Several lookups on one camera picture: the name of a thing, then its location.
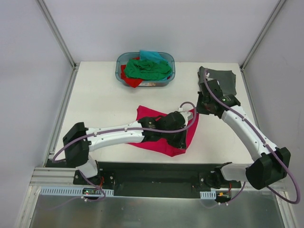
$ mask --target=folded gray cloth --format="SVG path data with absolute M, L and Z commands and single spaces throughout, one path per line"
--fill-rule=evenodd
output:
M 203 81 L 203 73 L 205 68 L 200 67 L 198 71 L 199 83 Z M 212 70 L 208 68 L 208 73 L 210 73 L 209 78 L 216 79 L 219 83 L 221 90 L 224 95 L 236 95 L 236 75 L 232 73 L 232 70 Z

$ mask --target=gray wall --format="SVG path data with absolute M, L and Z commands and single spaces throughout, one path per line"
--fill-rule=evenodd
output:
M 304 1 L 289 0 L 245 69 L 261 129 L 291 154 L 290 169 L 304 190 Z M 294 187 L 289 183 L 291 198 Z M 294 206 L 304 227 L 304 200 Z
M 34 0 L 2 0 L 0 22 L 0 227 L 12 228 L 71 68 Z
M 46 0 L 75 61 L 164 51 L 241 63 L 278 0 Z

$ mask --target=tabletop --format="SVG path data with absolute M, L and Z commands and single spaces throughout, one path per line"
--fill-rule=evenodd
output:
M 139 105 L 170 113 L 184 101 L 196 104 L 197 71 L 200 66 L 215 70 L 232 70 L 236 75 L 237 99 L 253 121 L 244 81 L 236 63 L 176 62 L 175 78 L 164 87 L 124 86 L 115 78 L 116 62 L 81 62 L 55 152 L 63 146 L 62 138 L 77 122 L 86 127 L 110 127 L 135 121 Z M 157 163 L 252 163 L 241 140 L 222 120 L 213 115 L 200 115 L 192 143 L 185 154 L 169 157 L 162 153 L 119 144 L 91 152 L 103 162 Z M 62 153 L 57 159 L 64 158 Z

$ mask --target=plastic bin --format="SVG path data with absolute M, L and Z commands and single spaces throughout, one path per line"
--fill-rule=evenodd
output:
M 167 80 L 162 80 L 162 81 L 143 81 L 142 83 L 139 84 L 139 86 L 166 86 L 170 81 L 172 81 L 175 77 L 175 62 L 174 58 L 165 52 L 159 52 L 161 57 L 166 59 L 169 63 L 169 66 L 172 68 L 172 74 L 167 78 Z M 116 62 L 116 70 L 115 70 L 115 76 L 118 81 L 123 83 L 126 86 L 129 86 L 126 84 L 124 80 L 121 79 L 121 65 L 126 65 L 128 61 L 132 58 L 137 58 L 139 57 L 139 52 L 127 52 L 122 54 L 121 56 L 118 57 L 117 62 Z

